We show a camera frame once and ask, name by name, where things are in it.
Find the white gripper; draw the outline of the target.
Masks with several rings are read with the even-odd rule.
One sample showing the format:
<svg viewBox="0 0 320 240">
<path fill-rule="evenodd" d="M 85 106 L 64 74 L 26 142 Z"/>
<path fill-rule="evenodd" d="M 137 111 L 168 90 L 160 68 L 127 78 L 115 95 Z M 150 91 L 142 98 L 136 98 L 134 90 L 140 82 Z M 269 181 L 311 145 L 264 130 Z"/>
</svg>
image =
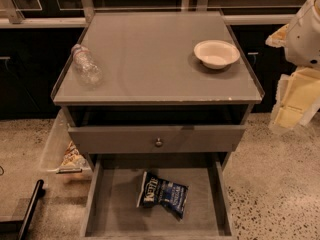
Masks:
<svg viewBox="0 0 320 240">
<path fill-rule="evenodd" d="M 284 134 L 297 125 L 306 126 L 320 109 L 320 0 L 307 0 L 296 15 L 268 36 L 268 46 L 285 47 L 286 59 L 298 67 L 282 74 L 269 128 Z"/>
</svg>

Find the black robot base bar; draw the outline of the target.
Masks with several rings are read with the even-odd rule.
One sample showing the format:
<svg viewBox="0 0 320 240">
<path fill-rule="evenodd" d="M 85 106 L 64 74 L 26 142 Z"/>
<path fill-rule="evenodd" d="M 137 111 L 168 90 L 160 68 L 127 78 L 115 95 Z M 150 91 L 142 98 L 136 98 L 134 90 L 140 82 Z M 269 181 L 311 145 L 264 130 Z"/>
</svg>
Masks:
<svg viewBox="0 0 320 240">
<path fill-rule="evenodd" d="M 30 201 L 28 203 L 26 212 L 23 217 L 15 217 L 12 219 L 6 219 L 2 217 L 0 219 L 0 234 L 16 233 L 16 240 L 26 240 L 26 236 L 31 224 L 37 203 L 42 198 L 46 190 L 43 188 L 44 180 L 39 179 L 34 187 Z"/>
</svg>

